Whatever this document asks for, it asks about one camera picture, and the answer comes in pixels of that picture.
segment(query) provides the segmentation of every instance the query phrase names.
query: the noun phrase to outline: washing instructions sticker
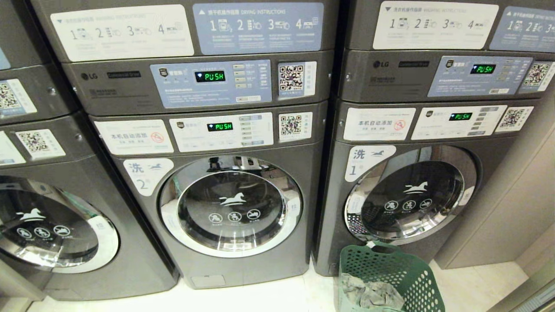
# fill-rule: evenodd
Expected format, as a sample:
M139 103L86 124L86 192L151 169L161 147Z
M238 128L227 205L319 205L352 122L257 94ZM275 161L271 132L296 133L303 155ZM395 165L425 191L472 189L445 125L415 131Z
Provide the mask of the washing instructions sticker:
M26 161L21 156L12 141L4 131L0 131L0 166L24 164Z
M114 155L173 153L161 119L94 122L104 144Z
M33 159L65 156L64 149L50 129L16 132L17 138Z
M351 148L345 170L345 181L354 182L361 175L393 156L395 145L358 145Z
M174 167L168 158L127 159L123 165L142 196L151 196L160 180Z
M19 79L0 80L0 117L36 113Z
M534 106L509 107L495 132L520 131L533 109Z
M180 152L274 144L272 113L170 119Z
M279 141L296 141L312 137L312 112L279 114Z
M197 3L193 5L205 55L320 50L320 2Z
M72 62L194 54L181 4L62 12L50 19Z
M349 141L404 140L416 108L353 108L347 111L343 139Z
M555 53L555 11L505 8L490 50Z
M522 81L519 93L542 92L555 75L555 62L535 61Z
M383 1L373 47L479 50L498 10L495 4Z

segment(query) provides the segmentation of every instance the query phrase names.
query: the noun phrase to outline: front-load washer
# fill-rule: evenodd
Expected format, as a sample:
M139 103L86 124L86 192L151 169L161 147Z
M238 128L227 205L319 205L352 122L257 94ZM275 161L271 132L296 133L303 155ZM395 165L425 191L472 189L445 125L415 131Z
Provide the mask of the front-load washer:
M192 288L308 269L327 102L91 116Z
M316 272L336 275L341 249L370 240L431 261L538 103L338 100Z
M58 300L172 288L176 270L87 124L0 127L0 258Z

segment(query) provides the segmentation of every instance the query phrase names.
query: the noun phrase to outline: stacked dryer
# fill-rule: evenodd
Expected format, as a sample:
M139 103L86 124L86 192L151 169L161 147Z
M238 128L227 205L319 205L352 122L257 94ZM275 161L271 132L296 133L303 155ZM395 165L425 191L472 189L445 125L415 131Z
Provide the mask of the stacked dryer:
M318 273L369 240L431 261L551 91L555 13L478 2L346 2Z
M338 1L32 3L191 287L308 268Z

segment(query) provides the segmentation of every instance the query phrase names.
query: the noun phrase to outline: white tile floor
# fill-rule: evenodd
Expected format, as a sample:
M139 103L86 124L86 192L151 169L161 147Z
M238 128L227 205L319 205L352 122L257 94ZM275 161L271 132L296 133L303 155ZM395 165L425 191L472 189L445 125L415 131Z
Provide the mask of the white tile floor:
M446 312L485 312L528 276L514 262L441 270L431 268ZM62 302L46 298L28 312L224 311L334 312L337 281L319 276L312 265L304 275L256 285L193 290L183 281L169 291L126 299Z

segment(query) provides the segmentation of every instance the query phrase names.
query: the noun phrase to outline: plastic laundry basket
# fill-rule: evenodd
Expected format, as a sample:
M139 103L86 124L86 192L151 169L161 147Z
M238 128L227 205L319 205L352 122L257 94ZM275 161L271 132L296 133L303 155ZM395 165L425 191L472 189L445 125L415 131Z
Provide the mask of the plastic laundry basket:
M369 246L350 245L341 251L339 277L342 273L349 273L366 282L383 281L390 283L397 289L405 300L402 311L406 312L445 312L440 291L430 267L420 258L405 254L397 246L379 241L372 242L392 251L379 253ZM353 304L343 291L339 283L339 311L340 312L393 312L393 308L375 307L361 308Z

